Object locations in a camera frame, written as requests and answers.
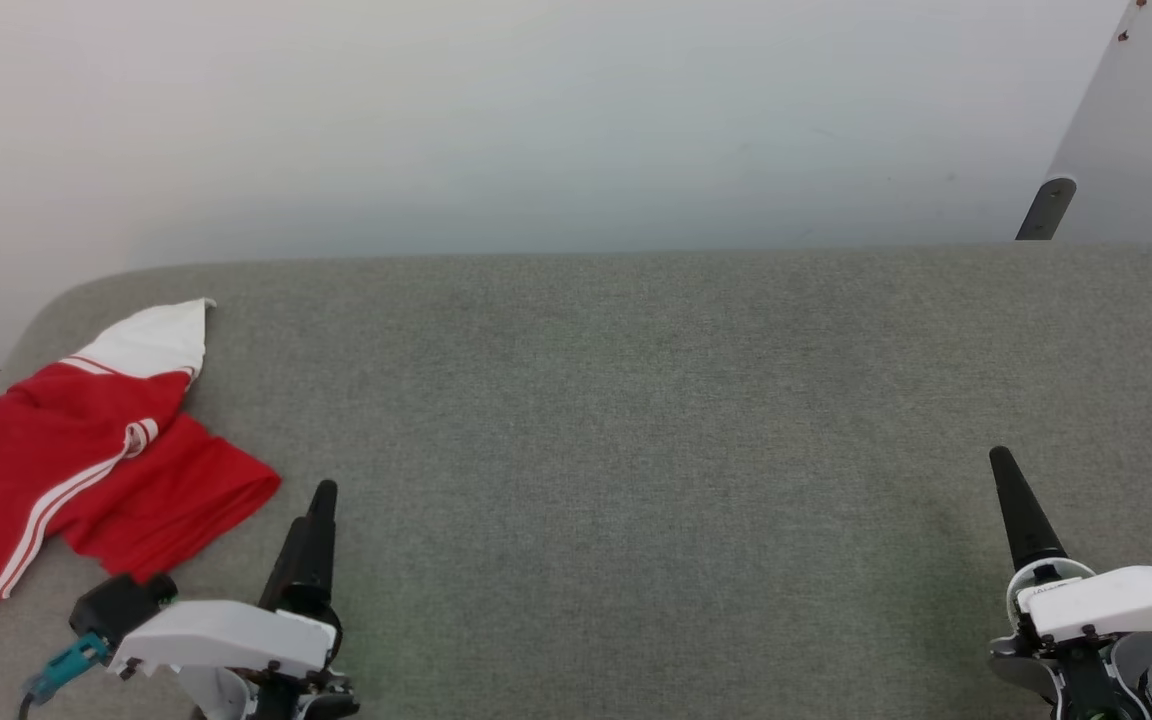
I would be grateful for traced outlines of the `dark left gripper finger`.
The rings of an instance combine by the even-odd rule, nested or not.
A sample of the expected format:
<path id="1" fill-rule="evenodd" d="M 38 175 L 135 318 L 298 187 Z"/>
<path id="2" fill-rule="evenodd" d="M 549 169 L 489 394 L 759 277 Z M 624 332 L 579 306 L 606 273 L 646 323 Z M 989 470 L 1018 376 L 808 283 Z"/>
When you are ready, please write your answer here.
<path id="1" fill-rule="evenodd" d="M 266 579 L 265 588 L 262 588 L 260 609 L 276 609 L 283 600 L 285 588 L 288 588 L 293 579 L 296 579 L 300 556 L 303 544 L 305 544 L 305 516 L 293 520 L 291 526 L 285 536 L 282 548 L 280 548 L 273 569 L 271 569 L 270 578 Z"/>
<path id="2" fill-rule="evenodd" d="M 333 588 L 335 546 L 338 546 L 338 483 L 321 480 L 303 520 L 303 547 L 300 583 L 329 593 Z"/>

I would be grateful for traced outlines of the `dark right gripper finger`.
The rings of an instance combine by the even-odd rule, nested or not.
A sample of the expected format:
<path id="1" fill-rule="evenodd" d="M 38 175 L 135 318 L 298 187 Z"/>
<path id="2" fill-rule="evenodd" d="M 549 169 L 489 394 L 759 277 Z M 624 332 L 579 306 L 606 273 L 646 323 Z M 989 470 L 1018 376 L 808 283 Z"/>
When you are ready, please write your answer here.
<path id="1" fill-rule="evenodd" d="M 1037 561 L 1068 559 L 1010 448 L 993 447 L 990 465 L 995 478 L 998 507 L 1005 520 L 1011 568 L 1020 571 Z"/>

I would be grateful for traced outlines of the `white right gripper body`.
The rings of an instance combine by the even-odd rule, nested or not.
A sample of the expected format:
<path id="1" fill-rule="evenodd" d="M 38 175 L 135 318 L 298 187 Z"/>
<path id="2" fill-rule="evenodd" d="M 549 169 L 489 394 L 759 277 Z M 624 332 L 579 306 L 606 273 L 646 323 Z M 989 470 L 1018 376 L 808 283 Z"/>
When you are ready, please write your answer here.
<path id="1" fill-rule="evenodd" d="M 1036 560 L 1005 598 L 1011 635 L 990 643 L 996 679 L 1037 694 L 1052 719 L 1152 719 L 1152 566 L 1096 574 Z"/>

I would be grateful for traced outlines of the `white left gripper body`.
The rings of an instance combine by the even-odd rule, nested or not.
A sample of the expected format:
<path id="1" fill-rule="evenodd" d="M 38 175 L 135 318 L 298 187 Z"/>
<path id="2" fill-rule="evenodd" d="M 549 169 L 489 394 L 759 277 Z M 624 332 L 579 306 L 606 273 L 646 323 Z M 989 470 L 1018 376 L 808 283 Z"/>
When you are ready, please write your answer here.
<path id="1" fill-rule="evenodd" d="M 266 605 L 179 600 L 147 585 L 154 611 L 120 635 L 109 673 L 170 670 L 197 719 L 347 719 L 353 680 L 333 669 L 343 628 L 329 585 L 280 585 Z"/>

